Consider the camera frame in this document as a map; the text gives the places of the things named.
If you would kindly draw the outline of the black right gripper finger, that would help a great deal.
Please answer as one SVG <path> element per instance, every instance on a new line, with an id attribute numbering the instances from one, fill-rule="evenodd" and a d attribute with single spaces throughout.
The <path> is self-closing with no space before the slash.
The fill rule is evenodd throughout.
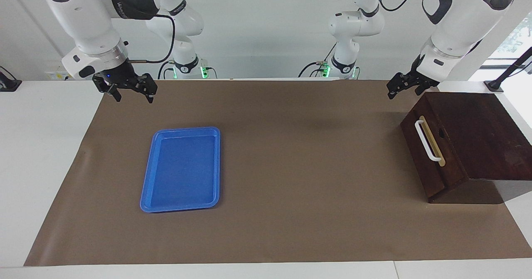
<path id="1" fill-rule="evenodd" d="M 107 83 L 99 73 L 92 76 L 92 81 L 100 93 L 111 95 L 117 102 L 121 101 L 122 96 L 117 84 Z"/>
<path id="2" fill-rule="evenodd" d="M 154 101 L 157 89 L 158 86 L 149 73 L 134 78 L 134 91 L 144 95 L 150 104 Z"/>

